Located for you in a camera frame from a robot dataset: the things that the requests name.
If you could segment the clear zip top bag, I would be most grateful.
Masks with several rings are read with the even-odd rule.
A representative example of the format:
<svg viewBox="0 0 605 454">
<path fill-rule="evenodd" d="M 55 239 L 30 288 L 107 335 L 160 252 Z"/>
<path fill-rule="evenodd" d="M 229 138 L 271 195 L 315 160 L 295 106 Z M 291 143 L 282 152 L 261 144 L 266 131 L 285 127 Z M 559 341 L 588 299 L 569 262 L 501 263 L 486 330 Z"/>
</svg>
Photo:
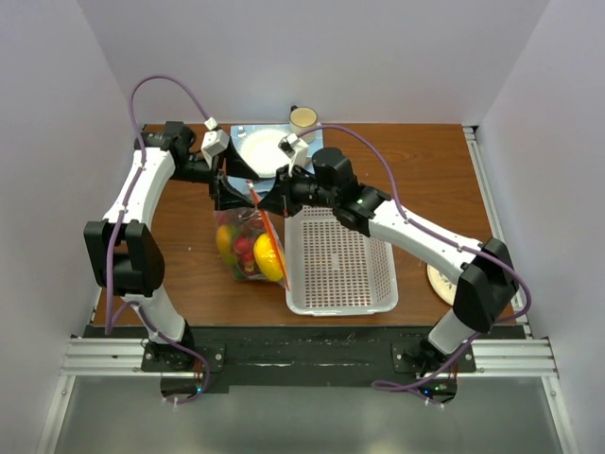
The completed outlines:
<svg viewBox="0 0 605 454">
<path fill-rule="evenodd" d="M 237 281 L 267 281 L 289 289 L 284 248 L 268 213 L 259 210 L 261 198 L 252 182 L 245 182 L 252 208 L 215 211 L 218 254 Z"/>
</svg>

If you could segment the orange green fake mango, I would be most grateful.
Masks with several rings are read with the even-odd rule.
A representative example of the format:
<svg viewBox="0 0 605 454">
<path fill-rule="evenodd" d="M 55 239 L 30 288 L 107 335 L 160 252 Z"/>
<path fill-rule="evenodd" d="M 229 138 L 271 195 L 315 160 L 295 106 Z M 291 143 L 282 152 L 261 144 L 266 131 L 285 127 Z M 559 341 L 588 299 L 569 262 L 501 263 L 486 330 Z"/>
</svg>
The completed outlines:
<svg viewBox="0 0 605 454">
<path fill-rule="evenodd" d="M 227 266 L 234 266 L 237 262 L 233 252 L 233 239 L 237 237 L 237 230 L 232 224 L 223 224 L 216 229 L 216 246 L 218 253 Z"/>
</svg>

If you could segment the yellow fake mango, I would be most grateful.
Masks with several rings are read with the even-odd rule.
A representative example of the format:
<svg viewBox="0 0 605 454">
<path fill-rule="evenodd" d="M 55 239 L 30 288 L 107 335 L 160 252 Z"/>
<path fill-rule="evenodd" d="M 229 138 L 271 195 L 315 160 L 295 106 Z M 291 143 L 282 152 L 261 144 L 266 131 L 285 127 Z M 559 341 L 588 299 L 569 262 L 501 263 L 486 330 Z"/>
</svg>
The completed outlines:
<svg viewBox="0 0 605 454">
<path fill-rule="evenodd" d="M 271 282 L 278 282 L 285 277 L 281 251 L 275 249 L 268 234 L 261 234 L 254 242 L 253 254 L 262 274 Z"/>
</svg>

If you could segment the fake strawberries bunch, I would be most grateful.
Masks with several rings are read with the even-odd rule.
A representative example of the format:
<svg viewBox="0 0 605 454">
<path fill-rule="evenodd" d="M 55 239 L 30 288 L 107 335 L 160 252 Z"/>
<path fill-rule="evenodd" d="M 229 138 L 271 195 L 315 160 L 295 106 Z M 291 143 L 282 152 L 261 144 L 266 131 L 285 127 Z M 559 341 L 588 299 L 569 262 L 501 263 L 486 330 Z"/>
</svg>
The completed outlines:
<svg viewBox="0 0 605 454">
<path fill-rule="evenodd" d="M 237 237 L 233 239 L 232 247 L 237 262 L 233 266 L 233 274 L 237 280 L 258 280 L 262 278 L 253 254 L 253 246 L 261 231 L 248 225 L 233 225 Z"/>
</svg>

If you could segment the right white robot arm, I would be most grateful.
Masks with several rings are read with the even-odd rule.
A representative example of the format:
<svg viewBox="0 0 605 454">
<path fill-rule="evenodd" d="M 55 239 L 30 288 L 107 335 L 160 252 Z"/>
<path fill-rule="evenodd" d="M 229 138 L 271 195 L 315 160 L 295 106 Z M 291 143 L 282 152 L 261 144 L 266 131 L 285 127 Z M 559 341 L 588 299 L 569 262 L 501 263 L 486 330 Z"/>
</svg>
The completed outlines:
<svg viewBox="0 0 605 454">
<path fill-rule="evenodd" d="M 293 217 L 305 206 L 328 208 L 343 227 L 417 256 L 456 285 L 452 308 L 418 348 L 427 369 L 443 371 L 463 343 L 491 330 L 522 283 L 504 242 L 459 236 L 408 212 L 394 195 L 360 183 L 338 148 L 317 151 L 311 171 L 301 153 L 290 146 L 283 152 L 289 161 L 277 169 L 261 209 Z"/>
</svg>

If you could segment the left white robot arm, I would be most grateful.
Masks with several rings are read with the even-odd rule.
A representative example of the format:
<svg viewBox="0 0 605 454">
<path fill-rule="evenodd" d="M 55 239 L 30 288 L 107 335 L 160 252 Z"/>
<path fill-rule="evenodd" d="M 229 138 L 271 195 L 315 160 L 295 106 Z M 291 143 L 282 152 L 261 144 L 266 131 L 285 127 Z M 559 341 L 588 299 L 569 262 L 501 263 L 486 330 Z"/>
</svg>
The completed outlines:
<svg viewBox="0 0 605 454">
<path fill-rule="evenodd" d="M 165 262 L 152 236 L 154 214 L 170 180 L 207 185 L 217 211 L 251 208 L 251 199 L 228 181 L 255 172 L 238 155 L 231 136 L 214 119 L 204 124 L 200 152 L 197 136 L 182 122 L 169 121 L 159 132 L 139 131 L 133 142 L 128 176 L 102 219 L 88 222 L 83 236 L 96 282 L 106 290 L 105 331 L 111 333 L 114 297 L 131 307 L 148 334 L 152 360 L 173 371 L 201 363 L 191 328 L 172 305 L 164 287 Z"/>
</svg>

